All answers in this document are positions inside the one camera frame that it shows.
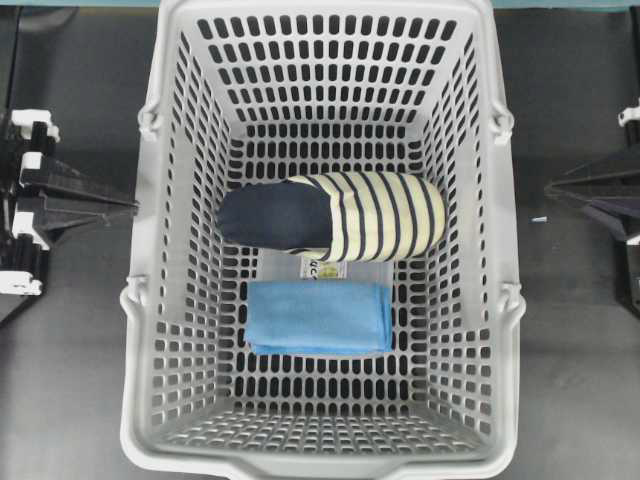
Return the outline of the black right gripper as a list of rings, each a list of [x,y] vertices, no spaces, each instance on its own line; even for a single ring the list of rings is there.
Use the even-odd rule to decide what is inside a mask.
[[[630,310],[639,317],[639,105],[618,115],[628,150],[581,165],[545,187],[545,195],[625,240]]]

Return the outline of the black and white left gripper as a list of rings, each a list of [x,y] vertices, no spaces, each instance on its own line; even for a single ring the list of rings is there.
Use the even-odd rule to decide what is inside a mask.
[[[136,203],[120,191],[54,157],[59,128],[48,110],[1,115],[1,293],[39,296],[51,241],[42,232],[133,217]],[[85,199],[47,195],[36,188]]]

